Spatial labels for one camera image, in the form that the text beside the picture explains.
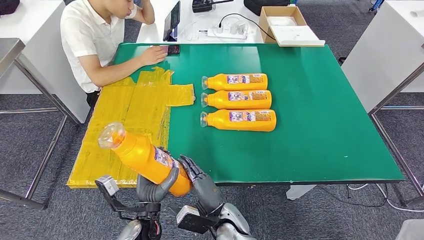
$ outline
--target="gray carpet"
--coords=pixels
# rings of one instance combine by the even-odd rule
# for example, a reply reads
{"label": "gray carpet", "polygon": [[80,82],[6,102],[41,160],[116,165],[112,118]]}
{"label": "gray carpet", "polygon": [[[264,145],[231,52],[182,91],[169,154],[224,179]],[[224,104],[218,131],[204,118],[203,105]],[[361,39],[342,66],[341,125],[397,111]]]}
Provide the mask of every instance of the gray carpet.
{"label": "gray carpet", "polygon": [[[347,56],[373,18],[367,13],[368,1],[299,0],[303,16],[320,39],[329,44],[335,57]],[[126,21],[125,40],[137,39],[139,24]],[[423,104],[422,94],[401,94],[394,104]],[[0,95],[0,109],[45,107],[49,103],[38,95]],[[399,150],[424,180],[424,112],[382,111],[379,115]],[[0,186],[24,195],[45,154],[61,114],[41,113],[1,115]],[[69,189],[65,184],[80,149],[87,124],[65,125],[46,171],[35,192],[36,200],[49,201],[46,210],[0,200],[1,240],[113,240],[126,222],[118,219],[97,189]],[[405,199],[416,196],[409,181],[394,184]],[[389,198],[399,204],[392,185]],[[383,197],[375,185],[351,192],[346,186],[323,185],[302,198],[285,197],[287,186],[228,186],[219,188],[223,197],[235,204],[250,223],[259,240],[394,240],[406,219],[422,218],[424,213],[398,211],[387,204],[379,208],[353,206],[338,201],[378,205]],[[135,201],[134,189],[122,189],[124,203]],[[188,204],[193,193],[181,198],[168,196],[163,204]],[[176,228],[172,214],[161,215],[164,240],[212,239]]]}

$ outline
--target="juice bottle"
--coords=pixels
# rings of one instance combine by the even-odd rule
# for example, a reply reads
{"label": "juice bottle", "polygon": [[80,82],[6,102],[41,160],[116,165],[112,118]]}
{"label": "juice bottle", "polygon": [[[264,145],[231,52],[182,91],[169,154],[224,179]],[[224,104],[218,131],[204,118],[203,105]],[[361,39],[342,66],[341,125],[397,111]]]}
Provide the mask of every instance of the juice bottle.
{"label": "juice bottle", "polygon": [[219,90],[262,90],[267,89],[268,77],[264,73],[223,74],[201,78],[205,89]]}
{"label": "juice bottle", "polygon": [[200,125],[214,126],[221,130],[271,132],[276,128],[276,113],[269,109],[226,110],[213,113],[202,112]]}
{"label": "juice bottle", "polygon": [[217,109],[269,109],[271,92],[268,90],[217,91],[201,94],[201,106]]}
{"label": "juice bottle", "polygon": [[153,146],[148,136],[131,134],[120,122],[112,122],[104,127],[97,142],[101,148],[112,149],[124,165],[155,184],[160,184],[173,167],[179,168],[178,177],[169,192],[179,197],[190,191],[191,183],[183,166]]}

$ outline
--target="robotic arm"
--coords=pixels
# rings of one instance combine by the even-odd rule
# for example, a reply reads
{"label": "robotic arm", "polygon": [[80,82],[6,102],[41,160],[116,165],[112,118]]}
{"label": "robotic arm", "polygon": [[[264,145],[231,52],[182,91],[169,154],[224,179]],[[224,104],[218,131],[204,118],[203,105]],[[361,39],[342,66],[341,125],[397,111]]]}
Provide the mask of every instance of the robotic arm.
{"label": "robotic arm", "polygon": [[191,158],[180,155],[178,161],[198,196],[197,209],[184,206],[178,213],[178,227],[201,234],[210,230],[217,240],[256,240],[240,211],[231,203],[223,203],[212,178]]}
{"label": "robotic arm", "polygon": [[[184,206],[176,216],[178,227],[204,234],[210,231],[217,240],[256,240],[251,236],[250,227],[240,211],[231,203],[224,203],[212,178],[187,156],[178,161],[192,182],[198,196],[196,207]],[[160,224],[160,201],[169,191],[182,169],[173,168],[161,184],[154,184],[142,176],[137,178],[137,196],[140,201],[134,207],[122,204],[116,198],[119,191],[112,177],[105,175],[95,183],[104,198],[119,218],[130,220],[118,240],[159,240],[162,235]],[[123,217],[121,213],[137,213],[135,219]]]}

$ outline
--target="black pants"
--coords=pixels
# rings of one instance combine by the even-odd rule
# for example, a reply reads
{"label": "black pants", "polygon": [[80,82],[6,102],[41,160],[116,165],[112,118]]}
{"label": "black pants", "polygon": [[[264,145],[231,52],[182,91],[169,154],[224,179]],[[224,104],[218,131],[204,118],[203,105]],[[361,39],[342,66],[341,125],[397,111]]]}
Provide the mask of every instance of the black pants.
{"label": "black pants", "polygon": [[94,106],[96,105],[97,99],[99,99],[99,93],[100,91],[87,93],[87,103],[90,108],[94,108]]}

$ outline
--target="green table mat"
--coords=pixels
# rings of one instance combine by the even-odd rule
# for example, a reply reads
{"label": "green table mat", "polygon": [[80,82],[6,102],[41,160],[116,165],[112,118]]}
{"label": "green table mat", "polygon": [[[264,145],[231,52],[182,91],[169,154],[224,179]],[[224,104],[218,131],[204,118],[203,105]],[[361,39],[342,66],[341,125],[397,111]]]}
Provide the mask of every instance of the green table mat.
{"label": "green table mat", "polygon": [[[123,43],[115,64],[148,44]],[[328,46],[181,44],[157,66],[194,84],[194,105],[171,109],[168,149],[191,157],[216,183],[398,182],[403,176]],[[148,71],[151,66],[141,70]],[[131,75],[136,80],[140,69]],[[272,132],[200,126],[202,76],[265,73],[277,116]]]}

